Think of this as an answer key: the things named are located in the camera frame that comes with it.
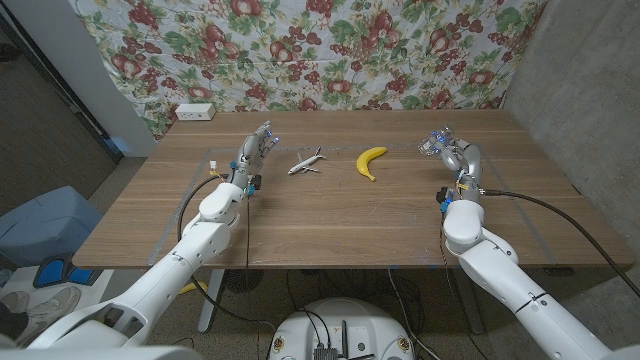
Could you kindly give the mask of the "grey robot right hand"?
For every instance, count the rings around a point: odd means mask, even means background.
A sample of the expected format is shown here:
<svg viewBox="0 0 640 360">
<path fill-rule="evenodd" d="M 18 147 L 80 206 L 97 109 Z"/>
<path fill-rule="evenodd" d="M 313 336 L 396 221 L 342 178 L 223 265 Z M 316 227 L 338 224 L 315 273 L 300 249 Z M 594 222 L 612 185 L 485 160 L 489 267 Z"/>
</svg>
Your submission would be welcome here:
<svg viewBox="0 0 640 360">
<path fill-rule="evenodd" d="M 449 126 L 431 132 L 419 145 L 425 156 L 438 156 L 445 167 L 456 173 L 457 198 L 480 202 L 482 158 L 478 146 L 454 136 Z"/>
</svg>

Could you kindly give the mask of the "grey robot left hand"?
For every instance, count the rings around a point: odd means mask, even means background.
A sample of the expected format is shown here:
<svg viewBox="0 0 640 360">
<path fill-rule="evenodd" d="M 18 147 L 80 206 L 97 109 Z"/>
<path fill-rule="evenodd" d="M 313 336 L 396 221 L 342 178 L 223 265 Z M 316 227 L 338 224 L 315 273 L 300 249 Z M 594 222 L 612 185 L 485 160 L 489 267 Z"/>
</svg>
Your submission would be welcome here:
<svg viewBox="0 0 640 360">
<path fill-rule="evenodd" d="M 266 157 L 278 141 L 279 138 L 271 131 L 271 122 L 264 122 L 239 148 L 236 166 L 230 174 L 229 182 L 247 189 L 251 180 L 260 173 Z"/>
</svg>

